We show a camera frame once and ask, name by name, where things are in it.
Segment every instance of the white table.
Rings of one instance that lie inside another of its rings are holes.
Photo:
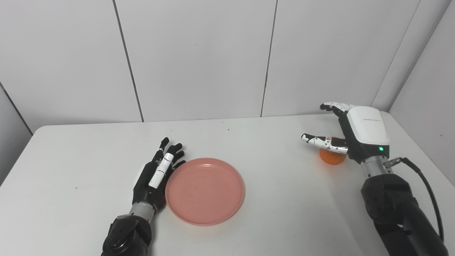
[[[391,157],[407,156],[438,200],[446,246],[455,254],[455,188],[387,113]],[[200,227],[165,208],[156,216],[155,256],[387,255],[367,216],[361,167],[324,163],[303,132],[342,137],[333,114],[47,126],[40,128],[0,187],[1,255],[98,256],[109,224],[131,207],[133,181],[163,137],[183,143],[185,159],[214,157],[234,166],[246,195],[229,220]],[[279,170],[280,175],[272,175]],[[404,164],[433,225],[427,191]]]

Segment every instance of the black cable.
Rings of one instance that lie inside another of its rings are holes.
[[[436,214],[436,221],[438,222],[438,229],[439,229],[439,238],[441,241],[444,242],[444,228],[442,226],[442,219],[441,219],[441,213],[439,212],[439,206],[438,203],[436,202],[435,194],[433,193],[433,190],[431,189],[430,184],[428,183],[427,179],[423,175],[422,171],[415,165],[411,160],[409,160],[407,157],[400,157],[399,158],[403,163],[405,163],[407,166],[411,167],[422,179],[422,181],[425,184],[425,187],[428,190],[428,194],[430,195],[431,198],[431,203],[433,203],[433,208],[435,209],[435,214]]]

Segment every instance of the robotic finger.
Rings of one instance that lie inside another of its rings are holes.
[[[346,146],[346,140],[342,138],[314,136],[308,133],[304,133],[301,137],[303,141],[308,144],[314,145],[318,148],[323,148],[328,151],[332,151],[340,154],[347,154],[348,147]]]
[[[353,107],[355,107],[355,105],[339,102],[325,102],[319,106],[321,110],[333,111],[338,117],[347,114]]]

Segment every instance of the white robotic hand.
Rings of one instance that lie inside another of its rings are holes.
[[[355,107],[352,104],[339,103],[339,102],[326,102],[322,103],[319,107],[322,110],[333,111],[335,115],[342,116],[348,113],[350,109]],[[328,151],[332,151],[340,154],[347,154],[348,147],[346,146],[346,140],[341,138],[314,136],[308,133],[304,133],[301,137],[303,141],[318,148],[323,148]]]
[[[333,111],[338,117],[347,114],[353,107],[355,107],[355,105],[339,102],[326,102],[319,106],[321,110]]]
[[[301,137],[303,141],[308,144],[314,145],[318,148],[323,148],[328,151],[332,151],[340,154],[347,154],[348,147],[346,146],[346,140],[342,138],[333,137],[322,137],[314,136],[308,133],[304,133]]]
[[[304,133],[301,137],[303,141],[328,151],[347,154],[357,163],[371,156],[389,157],[390,139],[379,110],[339,102],[326,102],[319,108],[332,111],[338,116],[345,138],[326,138]]]

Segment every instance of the black forearm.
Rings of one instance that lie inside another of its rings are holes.
[[[117,217],[109,228],[102,256],[146,256],[152,241],[154,209],[148,203],[132,206],[127,215]]]

